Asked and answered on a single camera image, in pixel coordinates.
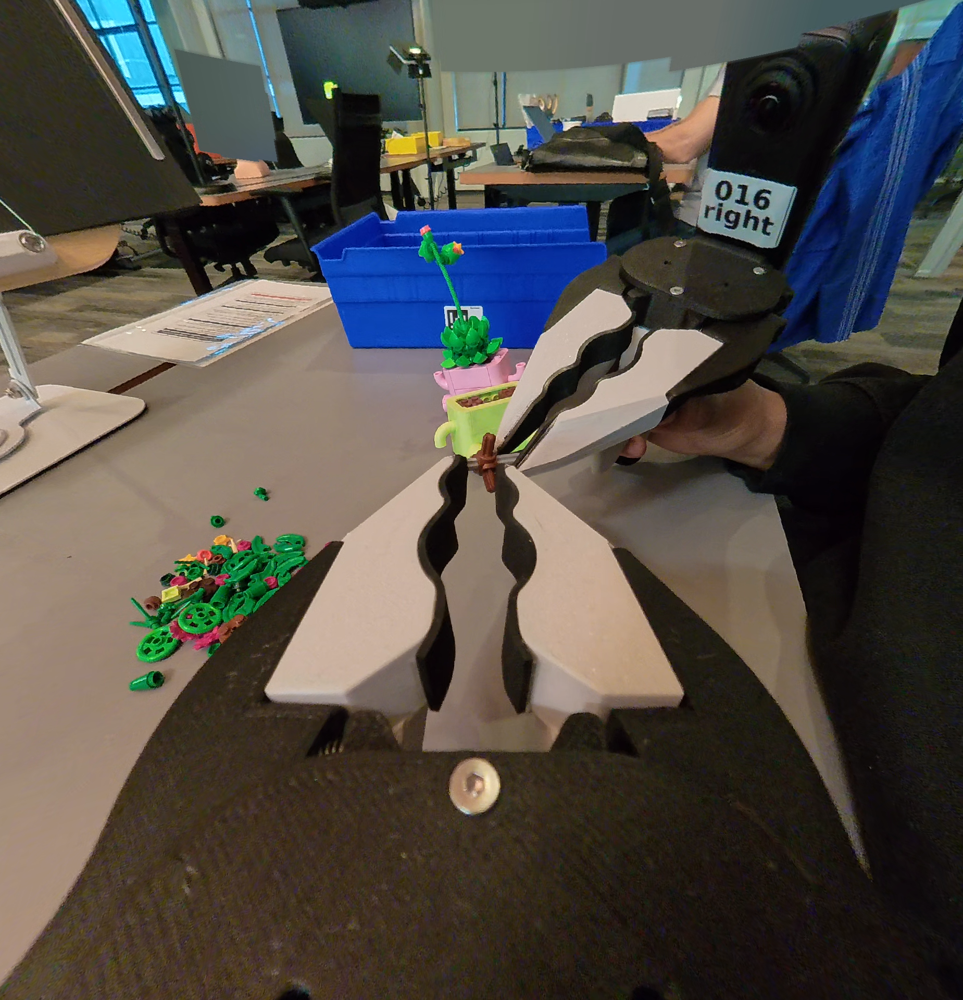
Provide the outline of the black office chair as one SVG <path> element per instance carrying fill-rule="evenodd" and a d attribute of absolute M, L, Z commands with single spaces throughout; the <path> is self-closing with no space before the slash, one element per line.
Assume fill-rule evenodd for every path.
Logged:
<path fill-rule="evenodd" d="M 376 94 L 354 94 L 334 88 L 331 97 L 316 96 L 309 102 L 318 124 L 326 128 L 332 144 L 329 184 L 315 184 L 300 191 L 275 189 L 294 231 L 294 236 L 269 246 L 263 258 L 269 262 L 299 263 L 314 275 L 321 273 L 314 247 L 349 223 L 370 214 L 385 218 L 380 193 L 380 99 Z M 332 220 L 306 227 L 295 208 L 301 195 L 315 193 L 320 206 L 329 206 Z"/>

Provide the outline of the black board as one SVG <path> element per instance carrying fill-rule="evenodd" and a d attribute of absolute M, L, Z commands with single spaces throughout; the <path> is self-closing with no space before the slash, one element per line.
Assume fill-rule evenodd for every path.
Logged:
<path fill-rule="evenodd" d="M 0 232 L 197 206 L 74 2 L 0 1 Z"/>

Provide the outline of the lime green brick planter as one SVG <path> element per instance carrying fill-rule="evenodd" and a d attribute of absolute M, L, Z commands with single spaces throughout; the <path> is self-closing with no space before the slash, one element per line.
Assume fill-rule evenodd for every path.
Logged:
<path fill-rule="evenodd" d="M 467 458 L 474 456 L 482 446 L 483 435 L 497 433 L 514 388 L 516 383 L 509 382 L 450 395 L 446 400 L 446 422 L 434 434 L 435 447 L 443 448 L 449 440 L 454 454 Z"/>

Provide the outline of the blue striped cloth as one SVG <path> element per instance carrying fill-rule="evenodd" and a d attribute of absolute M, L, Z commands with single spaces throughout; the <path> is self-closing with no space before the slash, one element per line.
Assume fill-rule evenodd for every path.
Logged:
<path fill-rule="evenodd" d="M 963 2 L 849 126 L 787 261 L 793 299 L 771 349 L 874 328 L 912 210 L 963 135 Z"/>

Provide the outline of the pile of toy brick pieces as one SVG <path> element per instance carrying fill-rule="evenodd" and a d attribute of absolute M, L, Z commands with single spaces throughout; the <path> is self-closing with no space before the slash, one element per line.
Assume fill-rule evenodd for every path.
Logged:
<path fill-rule="evenodd" d="M 248 618 L 279 594 L 309 562 L 303 534 L 236 538 L 217 534 L 198 551 L 174 559 L 154 594 L 133 598 L 135 655 L 153 666 L 188 646 L 214 653 Z"/>

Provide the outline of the studio light on tripod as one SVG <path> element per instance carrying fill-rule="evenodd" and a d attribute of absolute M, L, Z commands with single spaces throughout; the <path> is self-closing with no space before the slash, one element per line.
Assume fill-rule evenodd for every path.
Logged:
<path fill-rule="evenodd" d="M 425 80 L 431 78 L 430 56 L 425 49 L 417 43 L 392 43 L 388 47 L 387 63 L 395 73 L 401 72 L 401 67 L 407 70 L 409 79 L 417 83 L 418 103 L 422 113 L 423 124 L 423 152 L 425 156 L 425 172 L 427 182 L 427 203 L 430 208 L 435 207 L 435 193 L 432 179 L 432 168 L 430 165 L 430 141 L 428 141 L 428 122 L 427 122 L 427 104 L 425 96 Z"/>

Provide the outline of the wooden office desk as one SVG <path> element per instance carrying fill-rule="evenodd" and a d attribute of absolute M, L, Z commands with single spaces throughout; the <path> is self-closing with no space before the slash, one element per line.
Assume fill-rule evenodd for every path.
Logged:
<path fill-rule="evenodd" d="M 380 158 L 379 173 L 389 181 L 391 203 L 396 211 L 412 210 L 412 168 L 426 168 L 426 176 L 438 169 L 447 175 L 448 205 L 455 208 L 455 180 L 453 171 L 475 161 L 475 152 L 483 142 L 469 142 L 455 138 L 453 144 L 430 148 L 427 153 L 385 155 Z M 330 167 L 321 164 L 315 167 L 274 169 L 266 176 L 250 180 L 227 180 L 195 187 L 200 205 L 219 206 L 247 198 L 294 193 L 301 190 L 326 185 L 330 182 Z"/>
<path fill-rule="evenodd" d="M 662 176 L 669 183 L 688 182 L 694 172 L 692 164 L 662 166 Z M 530 203 L 583 204 L 587 206 L 589 234 L 592 241 L 599 235 L 599 208 L 603 203 L 642 191 L 647 179 L 643 172 L 629 168 L 608 169 L 553 169 L 527 171 L 520 166 L 485 165 L 470 168 L 461 175 L 462 184 L 483 185 L 483 205 L 500 206 L 504 200 L 511 205 Z M 621 232 L 637 231 L 647 206 L 646 196 L 637 195 L 637 204 L 611 206 L 605 223 L 605 239 Z"/>

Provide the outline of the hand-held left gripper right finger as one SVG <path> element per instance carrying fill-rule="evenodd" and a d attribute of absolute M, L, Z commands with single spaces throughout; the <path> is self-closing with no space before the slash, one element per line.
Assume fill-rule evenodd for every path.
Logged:
<path fill-rule="evenodd" d="M 550 744 L 574 714 L 678 706 L 684 691 L 610 542 L 516 468 L 496 472 L 501 558 L 513 579 L 503 685 Z"/>

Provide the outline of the person's right forearm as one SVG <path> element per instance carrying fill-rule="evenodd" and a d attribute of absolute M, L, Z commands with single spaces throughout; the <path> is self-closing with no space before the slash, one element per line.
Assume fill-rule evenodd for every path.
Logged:
<path fill-rule="evenodd" d="M 725 463 L 782 499 L 796 568 L 857 546 L 866 518 L 873 538 L 963 564 L 963 351 L 933 376 L 868 363 L 811 386 L 760 385 L 785 403 L 772 463 Z"/>

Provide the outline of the person's right hand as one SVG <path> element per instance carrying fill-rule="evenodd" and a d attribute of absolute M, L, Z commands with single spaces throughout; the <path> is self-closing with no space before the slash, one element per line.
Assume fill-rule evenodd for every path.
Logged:
<path fill-rule="evenodd" d="M 780 449 L 787 424 L 783 396 L 753 380 L 725 393 L 692 396 L 646 434 L 620 450 L 624 458 L 644 456 L 647 445 L 685 456 L 715 456 L 768 470 Z"/>

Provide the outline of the printed paper sheet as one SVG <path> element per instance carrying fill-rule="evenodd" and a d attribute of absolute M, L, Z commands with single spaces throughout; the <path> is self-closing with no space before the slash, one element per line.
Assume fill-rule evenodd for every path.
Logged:
<path fill-rule="evenodd" d="M 103 331 L 83 345 L 200 368 L 331 302 L 325 284 L 246 278 Z"/>

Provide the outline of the pink brick planter with succulent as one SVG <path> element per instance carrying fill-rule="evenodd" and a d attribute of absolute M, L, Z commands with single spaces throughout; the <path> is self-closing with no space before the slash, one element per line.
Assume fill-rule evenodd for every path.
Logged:
<path fill-rule="evenodd" d="M 453 302 L 440 335 L 441 367 L 434 372 L 435 382 L 446 393 L 443 406 L 453 395 L 519 380 L 525 362 L 510 363 L 502 338 L 489 333 L 489 318 L 470 312 L 454 290 L 449 267 L 463 255 L 462 244 L 456 241 L 438 244 L 427 224 L 422 226 L 420 236 L 418 254 L 438 266 Z"/>

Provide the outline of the white book stand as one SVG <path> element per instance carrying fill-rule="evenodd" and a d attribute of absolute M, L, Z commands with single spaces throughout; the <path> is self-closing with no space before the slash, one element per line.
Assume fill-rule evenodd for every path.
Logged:
<path fill-rule="evenodd" d="M 44 237 L 0 197 L 0 347 L 8 387 L 0 395 L 0 497 L 140 416 L 137 398 L 38 385 L 3 302 L 8 290 L 70 277 L 112 255 L 119 227 Z"/>

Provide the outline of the black bag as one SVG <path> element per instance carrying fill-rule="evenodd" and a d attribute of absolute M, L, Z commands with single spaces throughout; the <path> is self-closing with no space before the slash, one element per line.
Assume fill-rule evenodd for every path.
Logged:
<path fill-rule="evenodd" d="M 527 171 L 629 169 L 658 179 L 662 155 L 635 122 L 594 122 L 555 132 L 522 157 Z"/>

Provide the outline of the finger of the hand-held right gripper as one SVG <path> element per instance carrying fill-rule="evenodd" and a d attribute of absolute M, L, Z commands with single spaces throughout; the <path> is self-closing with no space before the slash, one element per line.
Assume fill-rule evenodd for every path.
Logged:
<path fill-rule="evenodd" d="M 501 418 L 497 453 L 541 435 L 564 409 L 584 401 L 618 367 L 634 324 L 620 294 L 596 289 L 542 332 Z"/>
<path fill-rule="evenodd" d="M 600 379 L 583 402 L 563 409 L 530 440 L 516 466 L 536 471 L 565 465 L 649 431 L 662 418 L 667 393 L 722 346 L 722 340 L 696 329 L 650 332 L 635 360 Z"/>

